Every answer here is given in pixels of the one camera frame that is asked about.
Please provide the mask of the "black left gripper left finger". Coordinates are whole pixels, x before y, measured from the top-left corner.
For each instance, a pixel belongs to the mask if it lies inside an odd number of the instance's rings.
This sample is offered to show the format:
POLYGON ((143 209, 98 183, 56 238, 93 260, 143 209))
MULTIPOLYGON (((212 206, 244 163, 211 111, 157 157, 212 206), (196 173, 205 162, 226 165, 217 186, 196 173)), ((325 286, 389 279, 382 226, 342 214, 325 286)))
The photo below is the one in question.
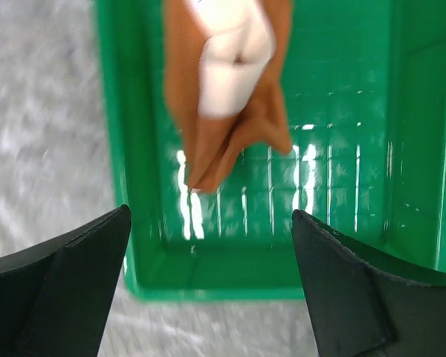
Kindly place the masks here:
POLYGON ((0 356, 96 356, 131 231, 127 205, 0 257, 0 356))

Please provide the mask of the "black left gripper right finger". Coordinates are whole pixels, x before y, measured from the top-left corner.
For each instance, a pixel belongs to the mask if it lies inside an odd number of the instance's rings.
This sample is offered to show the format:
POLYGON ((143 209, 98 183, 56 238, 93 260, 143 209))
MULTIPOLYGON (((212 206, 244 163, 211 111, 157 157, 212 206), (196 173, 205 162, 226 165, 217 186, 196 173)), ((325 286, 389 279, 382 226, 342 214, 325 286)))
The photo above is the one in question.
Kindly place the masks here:
POLYGON ((446 356, 446 273, 303 210, 292 214, 292 238, 320 356, 446 356))

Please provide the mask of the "orange underwear with cream waistband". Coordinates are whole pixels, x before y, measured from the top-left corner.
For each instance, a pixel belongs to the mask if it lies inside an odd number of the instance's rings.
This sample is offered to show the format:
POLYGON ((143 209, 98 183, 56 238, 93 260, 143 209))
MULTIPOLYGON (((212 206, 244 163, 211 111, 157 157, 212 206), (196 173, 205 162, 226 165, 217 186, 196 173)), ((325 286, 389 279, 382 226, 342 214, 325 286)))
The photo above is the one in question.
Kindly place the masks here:
POLYGON ((239 154, 291 151, 280 78, 291 1, 163 3, 164 93, 187 159, 187 185, 212 193, 239 154))

